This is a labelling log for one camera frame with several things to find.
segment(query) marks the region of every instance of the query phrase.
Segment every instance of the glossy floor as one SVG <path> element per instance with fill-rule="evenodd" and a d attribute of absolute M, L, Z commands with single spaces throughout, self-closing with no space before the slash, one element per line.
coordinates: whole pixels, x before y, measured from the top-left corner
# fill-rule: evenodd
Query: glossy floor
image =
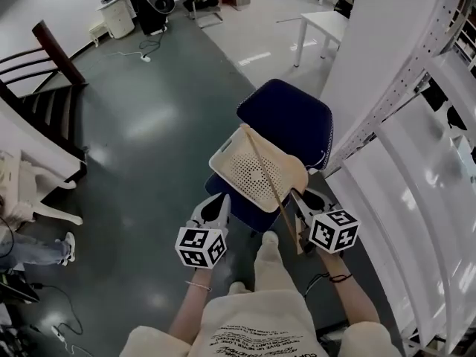
<path fill-rule="evenodd" d="M 75 59 L 89 82 L 77 113 L 77 144 L 89 150 L 88 175 L 76 190 L 56 192 L 47 204 L 82 216 L 84 225 L 40 217 L 23 230 L 50 242 L 74 232 L 76 262 L 67 267 L 27 266 L 27 276 L 30 282 L 53 284 L 70 294 L 84 334 L 64 329 L 65 336 L 94 357 L 117 357 L 129 332 L 139 325 L 169 327 L 187 290 L 184 281 L 193 273 L 176 255 L 177 231 L 207 197 L 203 185 L 211 174 L 208 159 L 238 127 L 235 108 L 254 90 L 179 11 L 170 17 L 161 48 L 150 54 L 152 62 L 140 61 L 137 54 L 105 57 L 137 51 L 144 39 L 136 31 Z M 61 83 L 58 78 L 52 85 Z M 326 189 L 318 175 L 311 185 Z M 253 286 L 260 237 L 250 238 L 250 230 L 233 217 L 229 229 L 229 252 L 215 270 L 211 297 L 225 295 L 234 280 Z M 296 255 L 282 220 L 276 231 L 285 266 L 304 290 L 324 267 L 318 258 Z M 398 340 L 390 307 L 361 243 L 345 258 Z M 19 306 L 25 323 L 42 332 L 29 331 L 39 345 L 35 355 L 65 356 L 51 325 L 65 321 L 77 327 L 68 302 L 53 289 L 43 289 L 39 296 L 40 303 Z M 328 282 L 315 286 L 307 300 L 316 328 L 344 319 Z"/>
<path fill-rule="evenodd" d="M 324 36 L 308 27 L 301 64 L 295 68 L 298 18 L 302 13 L 333 10 L 332 1 L 324 0 L 319 5 L 318 0 L 251 0 L 241 11 L 223 5 L 224 22 L 205 28 L 204 32 L 255 87 L 271 78 L 280 78 L 319 97 L 337 45 L 331 42 L 329 57 L 321 59 Z"/>

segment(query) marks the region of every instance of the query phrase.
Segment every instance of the blue office chair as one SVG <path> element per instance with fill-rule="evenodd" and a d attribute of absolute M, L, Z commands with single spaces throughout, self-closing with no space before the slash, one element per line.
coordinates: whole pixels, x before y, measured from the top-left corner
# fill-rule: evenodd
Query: blue office chair
<path fill-rule="evenodd" d="M 332 113 L 325 104 L 282 80 L 269 80 L 237 109 L 243 122 L 285 153 L 296 156 L 306 169 L 326 167 L 332 147 Z M 231 213 L 258 233 L 267 231 L 280 211 L 266 213 L 214 173 L 205 183 L 210 195 L 227 193 Z M 289 203 L 289 197 L 283 206 Z"/>

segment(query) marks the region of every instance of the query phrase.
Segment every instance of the wooden staircase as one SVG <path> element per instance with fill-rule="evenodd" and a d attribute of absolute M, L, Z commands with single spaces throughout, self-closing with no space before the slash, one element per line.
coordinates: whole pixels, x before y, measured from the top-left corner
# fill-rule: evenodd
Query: wooden staircase
<path fill-rule="evenodd" d="M 43 21 L 35 25 L 32 31 L 41 46 L 0 59 L 0 64 L 40 51 L 46 52 L 48 57 L 6 68 L 0 71 L 0 76 L 42 62 L 54 62 L 57 67 L 36 71 L 6 81 L 0 80 L 0 98 L 46 138 L 74 157 L 84 161 L 84 152 L 74 144 L 74 113 L 80 92 L 86 86 L 86 81 L 66 56 Z M 20 80 L 58 71 L 64 74 L 71 85 L 40 91 L 24 97 L 17 97 L 7 87 L 7 85 Z"/>

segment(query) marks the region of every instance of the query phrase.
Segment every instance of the bracelet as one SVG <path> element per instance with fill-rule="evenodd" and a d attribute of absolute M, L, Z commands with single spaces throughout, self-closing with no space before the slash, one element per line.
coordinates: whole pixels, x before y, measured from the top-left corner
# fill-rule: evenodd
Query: bracelet
<path fill-rule="evenodd" d="M 202 284 L 194 283 L 194 282 L 189 282 L 188 280 L 185 281 L 186 284 L 190 284 L 191 286 L 199 287 L 201 289 L 206 289 L 208 292 L 211 292 L 211 288 L 204 286 Z"/>
<path fill-rule="evenodd" d="M 330 277 L 329 280 L 333 283 L 340 283 L 340 282 L 343 282 L 343 281 L 349 279 L 350 277 L 352 277 L 352 274 L 337 275 L 337 276 L 334 276 L 334 277 Z"/>

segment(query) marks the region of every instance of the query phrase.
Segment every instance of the person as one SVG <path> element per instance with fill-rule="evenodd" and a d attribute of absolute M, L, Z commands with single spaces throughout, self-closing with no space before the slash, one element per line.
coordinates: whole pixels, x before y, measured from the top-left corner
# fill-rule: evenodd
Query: person
<path fill-rule="evenodd" d="M 68 265 L 76 260 L 76 240 L 70 232 L 63 241 L 46 243 L 15 231 L 0 223 L 0 268 L 14 268 L 19 263 L 33 265 Z"/>
<path fill-rule="evenodd" d="M 212 271 L 199 269 L 169 332 L 134 329 L 120 357 L 326 357 L 302 295 L 283 266 L 276 233 L 263 234 L 254 263 L 255 292 L 243 283 L 205 306 Z M 380 324 L 369 297 L 336 254 L 319 252 L 341 299 L 350 327 L 341 340 L 341 357 L 400 356 Z"/>

